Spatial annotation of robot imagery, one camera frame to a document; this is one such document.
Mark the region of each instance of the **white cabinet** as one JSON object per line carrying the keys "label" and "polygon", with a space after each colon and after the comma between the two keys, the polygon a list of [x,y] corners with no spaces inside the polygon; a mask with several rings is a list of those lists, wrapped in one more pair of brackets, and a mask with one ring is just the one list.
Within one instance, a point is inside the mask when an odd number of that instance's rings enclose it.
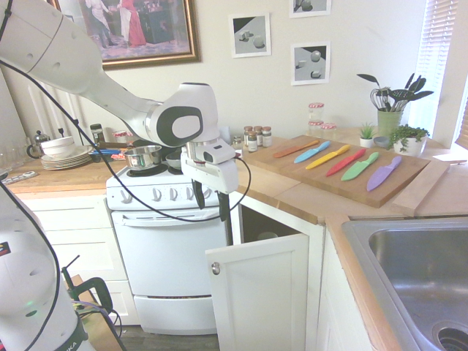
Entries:
{"label": "white cabinet", "polygon": [[140,324],[104,195],[23,200],[41,221],[60,267],[105,280],[122,324]]}
{"label": "white cabinet", "polygon": [[317,351],[372,351],[330,233],[325,236]]}
{"label": "white cabinet", "polygon": [[231,219],[235,245],[207,252],[221,351],[313,351],[324,228],[250,197]]}

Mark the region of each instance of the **utensil holder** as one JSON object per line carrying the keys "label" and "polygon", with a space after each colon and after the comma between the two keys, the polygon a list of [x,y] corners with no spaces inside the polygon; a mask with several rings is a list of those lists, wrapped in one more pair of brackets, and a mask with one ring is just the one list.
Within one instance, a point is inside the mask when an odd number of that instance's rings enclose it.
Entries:
{"label": "utensil holder", "polygon": [[391,132],[400,125],[403,111],[377,111],[377,126],[381,137],[390,137]]}

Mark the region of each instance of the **stove knob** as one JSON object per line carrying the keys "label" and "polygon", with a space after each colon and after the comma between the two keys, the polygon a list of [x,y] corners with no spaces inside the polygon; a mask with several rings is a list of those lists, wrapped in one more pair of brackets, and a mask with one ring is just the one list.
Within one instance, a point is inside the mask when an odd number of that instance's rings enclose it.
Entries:
{"label": "stove knob", "polygon": [[131,203],[132,202],[132,196],[130,194],[128,194],[127,192],[124,192],[124,190],[121,190],[120,191],[122,197],[123,197],[123,200],[121,201],[121,203]]}
{"label": "stove knob", "polygon": [[158,190],[156,188],[153,188],[153,201],[160,201],[162,197],[161,190]]}
{"label": "stove knob", "polygon": [[176,201],[177,198],[177,190],[170,188],[169,189],[169,200]]}
{"label": "stove knob", "polygon": [[210,195],[211,195],[211,189],[207,188],[207,189],[203,192],[203,197],[206,199],[206,198],[208,198]]}
{"label": "stove knob", "polygon": [[193,198],[193,189],[185,188],[185,190],[186,190],[187,200],[191,200]]}

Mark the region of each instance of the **blue knife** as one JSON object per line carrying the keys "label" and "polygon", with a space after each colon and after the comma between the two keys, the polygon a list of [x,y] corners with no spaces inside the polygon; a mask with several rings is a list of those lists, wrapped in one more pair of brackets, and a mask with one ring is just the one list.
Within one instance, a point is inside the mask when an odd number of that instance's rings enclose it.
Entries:
{"label": "blue knife", "polygon": [[294,163],[299,163],[306,161],[307,159],[310,159],[312,156],[318,154],[319,152],[325,150],[328,146],[330,146],[329,141],[325,141],[321,146],[318,148],[311,148],[310,150],[307,150],[306,152],[300,154],[297,156],[294,160]]}

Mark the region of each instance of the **wooden cutting board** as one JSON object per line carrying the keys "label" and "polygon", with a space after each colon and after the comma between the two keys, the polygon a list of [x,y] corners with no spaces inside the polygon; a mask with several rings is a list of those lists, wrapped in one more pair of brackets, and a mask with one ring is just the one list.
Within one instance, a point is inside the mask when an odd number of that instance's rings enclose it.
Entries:
{"label": "wooden cutting board", "polygon": [[[402,156],[403,159],[399,167],[396,168],[396,170],[394,170],[380,186],[371,192],[368,192],[366,185],[369,177],[379,167],[389,165],[392,159],[395,156],[398,156],[397,154],[392,151],[386,151],[384,148],[375,147],[367,149],[366,154],[358,161],[366,160],[370,154],[376,151],[379,152],[379,158],[372,165],[367,167],[357,178],[352,179],[351,181],[341,181],[341,177],[355,162],[351,163],[330,177],[327,177],[326,173],[336,163],[360,150],[360,146],[351,146],[351,149],[348,152],[345,152],[344,154],[337,156],[334,159],[331,159],[330,161],[311,170],[306,170],[306,166],[309,163],[319,159],[322,156],[325,156],[330,152],[338,150],[346,144],[332,141],[327,149],[298,164],[294,163],[295,158],[303,152],[307,151],[307,148],[282,158],[273,157],[273,154],[285,148],[307,144],[315,139],[315,137],[301,135],[283,143],[273,145],[269,148],[261,148],[259,151],[251,154],[244,153],[244,159],[251,165],[263,168],[265,170],[270,170],[271,172],[287,176],[289,178],[295,179],[296,181],[300,181],[302,183],[324,189],[328,192],[347,197],[351,200],[358,201],[359,203],[365,203],[375,208],[379,208],[384,203],[389,201],[389,199],[391,199],[406,185],[408,185],[430,162],[427,159]],[[319,139],[319,141],[319,144],[312,146],[311,148],[318,147],[325,140]]]}

